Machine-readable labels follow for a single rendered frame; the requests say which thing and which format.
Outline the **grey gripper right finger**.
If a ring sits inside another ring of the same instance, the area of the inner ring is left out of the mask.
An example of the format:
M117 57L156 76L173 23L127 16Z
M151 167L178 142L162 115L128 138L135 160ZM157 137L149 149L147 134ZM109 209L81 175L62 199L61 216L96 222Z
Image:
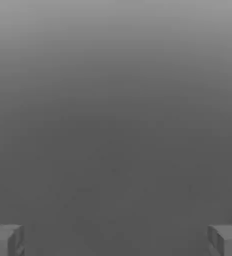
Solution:
M207 227L208 255L232 256L232 224Z

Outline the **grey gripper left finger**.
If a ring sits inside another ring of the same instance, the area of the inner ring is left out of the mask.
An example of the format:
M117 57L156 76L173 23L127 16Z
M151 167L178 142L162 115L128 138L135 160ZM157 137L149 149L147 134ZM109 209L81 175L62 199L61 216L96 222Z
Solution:
M25 256L25 227L0 224L0 256Z

